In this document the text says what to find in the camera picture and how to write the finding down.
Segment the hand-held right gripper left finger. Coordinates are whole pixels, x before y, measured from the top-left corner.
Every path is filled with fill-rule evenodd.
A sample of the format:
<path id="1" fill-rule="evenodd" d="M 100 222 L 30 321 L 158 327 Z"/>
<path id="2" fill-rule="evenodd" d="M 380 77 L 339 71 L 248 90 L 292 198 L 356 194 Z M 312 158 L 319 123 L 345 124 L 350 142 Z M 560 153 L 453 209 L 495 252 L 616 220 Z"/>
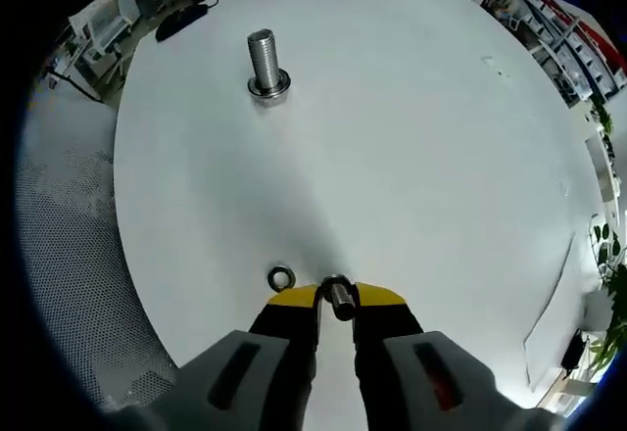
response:
<path id="1" fill-rule="evenodd" d="M 314 284 L 274 295 L 249 330 L 230 332 L 181 367 L 171 390 L 111 413 L 111 429 L 302 429 L 319 314 Z"/>

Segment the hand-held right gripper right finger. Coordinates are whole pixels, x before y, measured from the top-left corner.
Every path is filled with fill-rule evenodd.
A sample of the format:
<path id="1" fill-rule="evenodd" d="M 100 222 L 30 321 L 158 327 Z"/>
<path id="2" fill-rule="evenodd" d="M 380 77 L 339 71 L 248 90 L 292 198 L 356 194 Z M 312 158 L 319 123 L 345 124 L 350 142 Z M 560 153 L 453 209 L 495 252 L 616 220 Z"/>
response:
<path id="1" fill-rule="evenodd" d="M 561 430 L 561 417 L 523 408 L 489 367 L 439 331 L 424 331 L 406 301 L 354 288 L 355 371 L 370 430 Z"/>

